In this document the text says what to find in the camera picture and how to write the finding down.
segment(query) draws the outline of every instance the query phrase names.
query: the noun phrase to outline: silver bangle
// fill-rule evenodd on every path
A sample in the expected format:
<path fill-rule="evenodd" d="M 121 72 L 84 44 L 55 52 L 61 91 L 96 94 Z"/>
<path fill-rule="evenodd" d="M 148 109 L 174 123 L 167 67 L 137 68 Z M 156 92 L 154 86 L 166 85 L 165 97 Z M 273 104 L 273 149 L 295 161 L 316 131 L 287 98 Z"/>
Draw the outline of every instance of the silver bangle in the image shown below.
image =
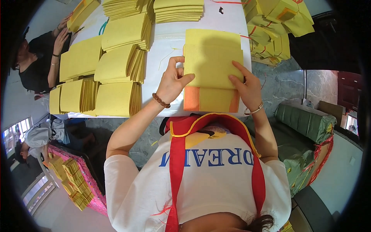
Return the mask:
<path fill-rule="evenodd" d="M 246 113 L 246 110 L 247 110 L 247 108 L 246 108 L 246 110 L 244 111 L 244 115 L 252 115 L 252 114 L 258 112 L 259 110 L 261 110 L 261 108 L 263 108 L 263 104 L 264 104 L 264 102 L 262 101 L 262 103 L 260 104 L 259 108 L 257 110 L 255 110 L 255 111 L 253 111 L 253 112 L 250 112 L 250 113 Z"/>

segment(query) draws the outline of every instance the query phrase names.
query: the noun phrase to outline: pink tablecloth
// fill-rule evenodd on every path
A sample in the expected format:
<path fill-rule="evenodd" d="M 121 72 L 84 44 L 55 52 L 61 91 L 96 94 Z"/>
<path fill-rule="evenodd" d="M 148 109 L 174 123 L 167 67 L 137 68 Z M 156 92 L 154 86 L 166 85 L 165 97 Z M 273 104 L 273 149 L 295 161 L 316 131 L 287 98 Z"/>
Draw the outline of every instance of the pink tablecloth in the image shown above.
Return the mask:
<path fill-rule="evenodd" d="M 88 184 L 88 186 L 90 187 L 91 191 L 94 194 L 94 198 L 88 204 L 88 207 L 108 217 L 106 196 L 103 196 L 103 194 L 99 190 L 98 185 L 95 179 L 90 174 L 90 171 L 86 166 L 84 159 L 79 156 L 75 156 L 68 152 L 65 152 L 53 145 L 49 145 L 48 152 L 51 152 L 53 155 L 60 156 L 63 161 L 68 160 L 68 158 L 76 160 L 86 183 Z"/>

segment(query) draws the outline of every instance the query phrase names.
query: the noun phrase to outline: bracelet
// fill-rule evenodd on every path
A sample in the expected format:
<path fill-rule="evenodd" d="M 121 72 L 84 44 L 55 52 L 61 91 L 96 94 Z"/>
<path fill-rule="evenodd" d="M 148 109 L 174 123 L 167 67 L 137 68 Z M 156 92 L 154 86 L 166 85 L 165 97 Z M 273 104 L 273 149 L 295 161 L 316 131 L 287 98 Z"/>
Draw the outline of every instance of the bracelet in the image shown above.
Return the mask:
<path fill-rule="evenodd" d="M 245 110 L 245 112 L 244 112 L 244 115 L 252 115 L 252 114 L 258 112 L 261 108 L 263 108 L 263 104 L 264 104 L 264 103 L 263 103 L 263 101 L 262 101 L 262 103 L 260 104 L 259 108 L 258 108 L 257 110 L 255 110 L 255 111 L 253 111 L 253 112 L 250 112 L 250 113 L 246 113 L 246 110 L 247 110 L 247 108 L 246 108 L 246 110 Z"/>
<path fill-rule="evenodd" d="M 161 100 L 161 98 L 159 98 L 158 96 L 157 96 L 157 94 L 156 93 L 153 93 L 152 94 L 152 97 L 158 102 L 158 103 L 160 103 L 160 105 L 161 106 L 163 106 L 163 107 L 165 107 L 165 108 L 170 108 L 170 104 L 166 104 L 166 103 L 164 103 L 162 100 Z"/>

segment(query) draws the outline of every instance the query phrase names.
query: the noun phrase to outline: white tablecloth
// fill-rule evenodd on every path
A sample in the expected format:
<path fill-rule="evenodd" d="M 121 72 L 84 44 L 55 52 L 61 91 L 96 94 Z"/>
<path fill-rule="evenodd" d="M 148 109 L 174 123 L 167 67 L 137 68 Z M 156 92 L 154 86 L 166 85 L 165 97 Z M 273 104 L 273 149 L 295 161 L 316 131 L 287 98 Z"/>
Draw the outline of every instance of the white tablecloth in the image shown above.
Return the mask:
<path fill-rule="evenodd" d="M 215 3 L 211 0 L 204 0 L 204 13 L 198 22 L 172 22 L 152 25 L 151 47 L 145 56 L 145 81 L 142 85 L 142 107 L 151 99 L 152 93 L 156 92 L 160 83 L 162 73 L 166 70 L 169 58 L 172 56 L 181 56 L 183 54 L 183 45 L 185 43 L 186 29 L 211 29 L 226 32 L 233 32 L 243 36 L 248 36 L 244 12 L 240 4 Z M 84 28 L 76 35 L 72 36 L 71 44 L 97 36 L 101 26 L 107 21 L 104 15 L 103 7 L 99 6 L 86 19 L 82 26 Z M 243 50 L 244 66 L 251 71 L 251 56 L 249 39 L 241 37 L 241 49 Z M 169 109 L 164 109 L 158 117 L 187 116 L 191 111 L 183 111 L 183 93 L 173 101 Z M 243 116 L 246 106 L 240 99 L 238 113 L 234 116 Z M 92 116 L 81 113 L 68 113 L 69 118 Z"/>

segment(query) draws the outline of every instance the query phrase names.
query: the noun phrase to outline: hand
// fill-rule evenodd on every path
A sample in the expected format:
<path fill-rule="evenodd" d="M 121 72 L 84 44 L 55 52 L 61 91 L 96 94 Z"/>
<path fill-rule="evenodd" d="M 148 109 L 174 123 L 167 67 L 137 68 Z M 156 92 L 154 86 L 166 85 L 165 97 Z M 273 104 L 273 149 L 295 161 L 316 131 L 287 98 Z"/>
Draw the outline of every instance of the hand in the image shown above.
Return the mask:
<path fill-rule="evenodd" d="M 183 68 L 175 67 L 177 62 L 184 63 L 184 56 L 174 56 L 169 59 L 169 64 L 162 75 L 156 92 L 157 96 L 166 104 L 174 101 L 182 92 L 183 88 L 195 77 L 193 73 L 184 75 Z"/>
<path fill-rule="evenodd" d="M 59 35 L 57 36 L 57 38 L 54 41 L 54 49 L 53 49 L 53 54 L 54 55 L 60 55 L 60 52 L 62 51 L 63 45 L 64 45 L 65 41 L 67 40 L 67 38 L 68 38 L 68 30 L 67 30 L 67 28 L 64 28 L 59 33 Z"/>
<path fill-rule="evenodd" d="M 262 103 L 262 94 L 260 92 L 261 85 L 259 78 L 254 76 L 239 62 L 232 61 L 232 64 L 241 71 L 246 79 L 246 82 L 244 84 L 241 83 L 241 81 L 234 75 L 229 75 L 229 80 L 238 90 L 238 93 L 240 94 L 242 102 L 245 104 L 245 106 L 251 112 L 257 110 Z"/>
<path fill-rule="evenodd" d="M 71 12 L 69 15 L 67 15 L 66 17 L 62 19 L 62 21 L 58 25 L 58 30 L 62 30 L 63 28 L 67 26 L 67 21 L 71 18 L 72 14 L 73 12 Z"/>

